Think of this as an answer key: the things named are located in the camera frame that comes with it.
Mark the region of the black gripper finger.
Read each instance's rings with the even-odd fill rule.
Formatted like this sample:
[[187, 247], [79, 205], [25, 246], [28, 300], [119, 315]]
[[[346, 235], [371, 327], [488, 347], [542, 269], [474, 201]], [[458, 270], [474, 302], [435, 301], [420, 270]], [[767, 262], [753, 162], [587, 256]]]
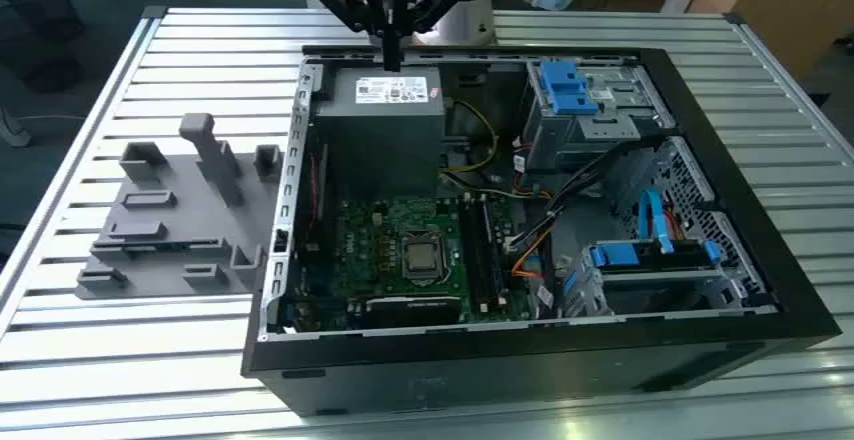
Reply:
[[404, 44], [414, 33], [427, 33], [460, 0], [394, 0], [392, 70], [399, 71]]
[[383, 68], [395, 70], [395, 40], [387, 36], [387, 17], [382, 0], [318, 0], [356, 33], [364, 32], [382, 51]]

